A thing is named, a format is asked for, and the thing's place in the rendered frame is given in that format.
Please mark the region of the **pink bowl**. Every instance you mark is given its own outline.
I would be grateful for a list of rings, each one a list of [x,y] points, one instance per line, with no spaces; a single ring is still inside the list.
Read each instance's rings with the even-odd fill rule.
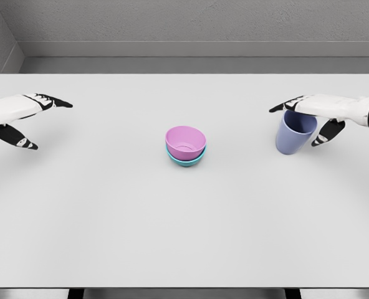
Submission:
[[[203,152],[206,136],[191,126],[175,126],[166,132],[165,143],[172,157],[180,161],[191,161]]]

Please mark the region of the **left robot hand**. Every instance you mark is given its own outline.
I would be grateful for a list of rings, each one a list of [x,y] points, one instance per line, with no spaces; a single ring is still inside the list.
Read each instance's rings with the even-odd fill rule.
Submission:
[[[0,140],[18,148],[37,150],[38,146],[10,122],[32,117],[53,107],[72,108],[73,104],[41,93],[0,98]]]

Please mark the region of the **lavender blue cup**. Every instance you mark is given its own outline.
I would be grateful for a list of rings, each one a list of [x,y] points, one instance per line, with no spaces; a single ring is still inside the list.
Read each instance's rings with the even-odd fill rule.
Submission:
[[[282,116],[277,131],[277,150],[286,155],[298,152],[316,128],[316,117],[287,110]]]

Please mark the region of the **teal bowl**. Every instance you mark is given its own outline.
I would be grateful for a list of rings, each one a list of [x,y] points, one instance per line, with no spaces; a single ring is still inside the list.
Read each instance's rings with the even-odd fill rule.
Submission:
[[[202,160],[202,158],[203,158],[203,156],[205,154],[206,149],[207,149],[207,146],[204,147],[204,149],[202,150],[201,154],[197,158],[195,158],[193,160],[190,160],[190,161],[182,161],[182,160],[176,159],[169,152],[168,147],[165,146],[166,153],[170,157],[170,160],[172,160],[174,163],[176,163],[177,165],[182,166],[182,167],[191,167],[191,166],[194,166],[194,165],[198,164]]]

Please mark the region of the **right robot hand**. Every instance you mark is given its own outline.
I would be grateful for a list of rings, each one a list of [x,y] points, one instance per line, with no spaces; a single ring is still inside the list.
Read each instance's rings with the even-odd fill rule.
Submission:
[[[316,147],[333,140],[344,128],[346,120],[367,124],[367,106],[364,99],[335,95],[303,95],[274,106],[271,113],[288,110],[305,115],[328,118],[311,145]]]

